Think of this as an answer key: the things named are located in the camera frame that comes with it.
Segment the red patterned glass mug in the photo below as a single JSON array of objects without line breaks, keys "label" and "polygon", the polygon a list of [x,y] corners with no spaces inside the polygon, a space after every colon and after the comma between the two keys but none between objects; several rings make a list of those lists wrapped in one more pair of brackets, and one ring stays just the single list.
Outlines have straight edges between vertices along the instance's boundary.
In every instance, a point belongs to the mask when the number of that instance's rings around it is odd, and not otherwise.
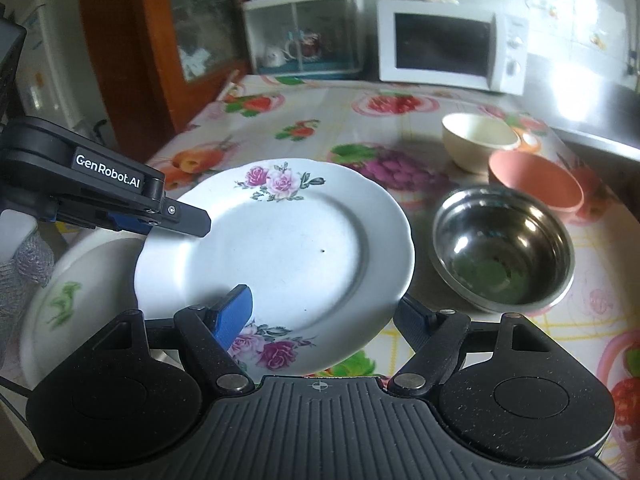
[{"label": "red patterned glass mug", "polygon": [[318,32],[300,30],[297,38],[288,38],[284,50],[291,58],[300,56],[304,61],[317,61],[322,57],[322,37]]}]

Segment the pink plastic bowl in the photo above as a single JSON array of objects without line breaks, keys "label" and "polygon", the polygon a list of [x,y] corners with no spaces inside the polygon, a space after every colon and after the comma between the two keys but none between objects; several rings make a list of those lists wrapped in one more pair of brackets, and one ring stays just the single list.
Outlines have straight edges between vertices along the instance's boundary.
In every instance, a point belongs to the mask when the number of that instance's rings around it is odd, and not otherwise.
[{"label": "pink plastic bowl", "polygon": [[498,151],[488,159],[491,183],[528,194],[567,221],[582,208],[585,193],[566,169],[542,156],[520,151]]}]

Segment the white glass-front storage cabinet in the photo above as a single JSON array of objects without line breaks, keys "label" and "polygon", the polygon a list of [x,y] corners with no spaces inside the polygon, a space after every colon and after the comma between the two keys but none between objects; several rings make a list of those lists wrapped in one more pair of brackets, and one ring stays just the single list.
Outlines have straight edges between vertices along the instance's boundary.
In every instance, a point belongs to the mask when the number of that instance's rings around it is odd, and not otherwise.
[{"label": "white glass-front storage cabinet", "polygon": [[362,0],[242,5],[250,65],[264,76],[352,79],[364,62]]}]

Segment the white microwave oven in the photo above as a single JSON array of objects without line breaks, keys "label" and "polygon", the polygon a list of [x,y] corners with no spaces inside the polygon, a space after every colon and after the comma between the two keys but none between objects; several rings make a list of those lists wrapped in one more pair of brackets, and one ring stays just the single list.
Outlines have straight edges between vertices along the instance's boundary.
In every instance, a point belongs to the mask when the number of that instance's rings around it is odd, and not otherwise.
[{"label": "white microwave oven", "polygon": [[376,24],[382,81],[524,91],[526,18],[461,4],[380,0]]}]

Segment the pink floral white plate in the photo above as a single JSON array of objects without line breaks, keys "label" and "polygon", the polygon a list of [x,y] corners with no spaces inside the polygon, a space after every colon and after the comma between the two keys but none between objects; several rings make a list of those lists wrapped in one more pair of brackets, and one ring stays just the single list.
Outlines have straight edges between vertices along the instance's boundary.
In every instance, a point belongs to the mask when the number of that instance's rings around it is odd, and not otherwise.
[{"label": "pink floral white plate", "polygon": [[180,197],[209,232],[152,229],[134,271],[147,318],[250,289],[231,345],[250,376],[342,362],[392,318],[414,270],[409,221],[381,185],[330,162],[271,159],[215,174]]}]

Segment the green pattern white plate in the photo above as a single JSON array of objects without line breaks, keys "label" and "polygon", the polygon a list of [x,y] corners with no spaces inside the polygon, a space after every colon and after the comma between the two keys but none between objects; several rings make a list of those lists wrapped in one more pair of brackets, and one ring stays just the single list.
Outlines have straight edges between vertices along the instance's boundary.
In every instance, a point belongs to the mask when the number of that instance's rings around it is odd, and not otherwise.
[{"label": "green pattern white plate", "polygon": [[96,230],[58,260],[22,325],[20,364],[30,388],[116,315],[137,307],[134,268],[143,243],[141,235]]}]

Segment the wooden display cabinet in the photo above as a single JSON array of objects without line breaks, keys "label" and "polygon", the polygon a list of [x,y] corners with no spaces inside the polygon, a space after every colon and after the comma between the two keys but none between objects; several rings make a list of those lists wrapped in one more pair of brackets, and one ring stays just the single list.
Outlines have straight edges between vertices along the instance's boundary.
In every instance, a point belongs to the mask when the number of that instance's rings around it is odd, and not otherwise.
[{"label": "wooden display cabinet", "polygon": [[147,162],[229,81],[250,73],[246,0],[79,0],[120,151]]}]

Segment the stainless steel countertop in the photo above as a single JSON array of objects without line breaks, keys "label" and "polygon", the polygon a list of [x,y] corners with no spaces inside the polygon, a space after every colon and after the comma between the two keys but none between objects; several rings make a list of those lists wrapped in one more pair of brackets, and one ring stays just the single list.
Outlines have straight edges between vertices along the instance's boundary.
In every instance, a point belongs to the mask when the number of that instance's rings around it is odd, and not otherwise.
[{"label": "stainless steel countertop", "polygon": [[582,63],[529,55],[520,101],[570,143],[639,159],[638,94]]}]

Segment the fruit pattern tablecloth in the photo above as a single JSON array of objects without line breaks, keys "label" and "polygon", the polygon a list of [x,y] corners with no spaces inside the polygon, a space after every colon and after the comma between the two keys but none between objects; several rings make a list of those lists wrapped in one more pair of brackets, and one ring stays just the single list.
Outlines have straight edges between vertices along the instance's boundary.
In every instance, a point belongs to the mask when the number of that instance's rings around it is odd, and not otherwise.
[{"label": "fruit pattern tablecloth", "polygon": [[248,76],[149,159],[207,235],[136,252],[149,318],[244,284],[251,378],[388,377],[409,294],[475,321],[518,312],[610,390],[603,458],[639,474],[639,223],[558,136],[468,92]]}]

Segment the stainless steel bowl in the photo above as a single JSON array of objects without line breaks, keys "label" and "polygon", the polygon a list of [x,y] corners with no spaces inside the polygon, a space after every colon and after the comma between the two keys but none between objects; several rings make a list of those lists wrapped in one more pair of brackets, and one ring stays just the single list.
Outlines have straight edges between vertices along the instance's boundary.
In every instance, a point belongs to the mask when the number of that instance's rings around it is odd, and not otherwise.
[{"label": "stainless steel bowl", "polygon": [[552,308],[574,283],[575,249],[564,223],[533,196],[500,185],[445,196],[428,254],[453,292],[488,313]]}]

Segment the cream and orange bowl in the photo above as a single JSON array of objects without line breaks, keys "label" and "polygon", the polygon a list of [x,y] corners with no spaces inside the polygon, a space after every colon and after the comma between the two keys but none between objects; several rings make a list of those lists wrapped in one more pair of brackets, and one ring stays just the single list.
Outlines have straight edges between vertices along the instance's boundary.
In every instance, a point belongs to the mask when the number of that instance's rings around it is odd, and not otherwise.
[{"label": "cream and orange bowl", "polygon": [[487,174],[493,152],[538,153],[541,142],[526,130],[501,119],[470,113],[452,113],[442,118],[442,143],[452,161],[470,174]]}]

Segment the white teapot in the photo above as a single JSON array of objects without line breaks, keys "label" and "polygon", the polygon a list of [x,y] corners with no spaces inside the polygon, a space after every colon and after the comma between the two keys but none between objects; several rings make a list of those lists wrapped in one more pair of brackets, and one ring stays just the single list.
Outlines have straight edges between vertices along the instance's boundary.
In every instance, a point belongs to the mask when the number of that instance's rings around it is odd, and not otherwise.
[{"label": "white teapot", "polygon": [[265,68],[276,68],[285,65],[288,62],[288,54],[278,46],[265,47],[262,56],[262,66]]}]

